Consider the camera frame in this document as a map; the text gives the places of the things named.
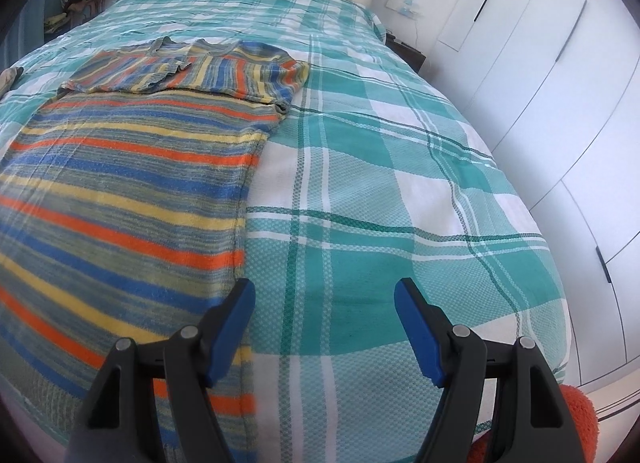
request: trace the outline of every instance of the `white wardrobe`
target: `white wardrobe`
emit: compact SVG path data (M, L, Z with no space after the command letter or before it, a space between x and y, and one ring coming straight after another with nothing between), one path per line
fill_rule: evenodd
M640 366L639 58L621 0L458 0L422 72L546 237L587 391Z

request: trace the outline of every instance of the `wall socket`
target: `wall socket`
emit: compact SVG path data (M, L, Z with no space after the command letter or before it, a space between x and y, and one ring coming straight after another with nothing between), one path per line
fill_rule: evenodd
M417 19L422 15L419 6L415 4L414 0L386 0L385 6L410 19Z

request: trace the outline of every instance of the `orange towel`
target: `orange towel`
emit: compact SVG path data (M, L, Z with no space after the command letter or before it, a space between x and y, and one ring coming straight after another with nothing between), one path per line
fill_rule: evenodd
M578 430L578 436L580 436L582 449L584 450L584 459L586 463L593 463L598 443L598 417L593 404L576 387L561 384L560 390L566 400L566 404L569 406L569 411ZM482 463L484 461L489 434L489 432L485 433L473 443L466 463Z

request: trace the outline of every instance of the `clamp jaw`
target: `clamp jaw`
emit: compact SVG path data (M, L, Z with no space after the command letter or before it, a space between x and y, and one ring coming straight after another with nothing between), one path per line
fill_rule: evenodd
M584 463L584 452L560 387L535 342L482 340L428 304L414 281L401 279L396 312L422 374L442 397L415 463L465 463L484 379L497 379L485 463Z
M185 459L233 463L205 387L229 371L254 307L254 285L238 279L197 326L151 344L119 339L76 416L65 462L164 463L153 379L165 379Z

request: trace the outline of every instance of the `green plaid bedspread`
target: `green plaid bedspread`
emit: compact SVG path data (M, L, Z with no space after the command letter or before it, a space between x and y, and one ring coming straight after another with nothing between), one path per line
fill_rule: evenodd
M89 56L165 35L257 40L311 65L248 198L262 461L412 459L440 392L396 316L401 277L482 337L535 338L562 379L568 312L538 228L475 130L348 0L119 0L19 62L0 154Z

